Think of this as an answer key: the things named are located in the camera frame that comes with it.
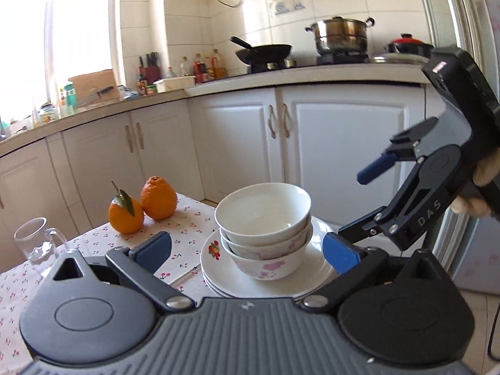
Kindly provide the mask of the gloved right hand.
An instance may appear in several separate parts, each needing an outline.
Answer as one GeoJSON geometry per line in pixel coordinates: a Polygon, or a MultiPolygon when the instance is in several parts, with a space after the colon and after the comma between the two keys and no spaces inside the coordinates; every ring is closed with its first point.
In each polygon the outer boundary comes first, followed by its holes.
{"type": "MultiPolygon", "coordinates": [[[[480,187],[486,187],[493,182],[500,170],[500,149],[486,156],[478,162],[473,173],[473,183],[480,187]]],[[[467,214],[473,218],[485,218],[492,215],[492,210],[487,202],[479,197],[461,197],[458,196],[451,203],[450,209],[455,214],[467,214]]]]}

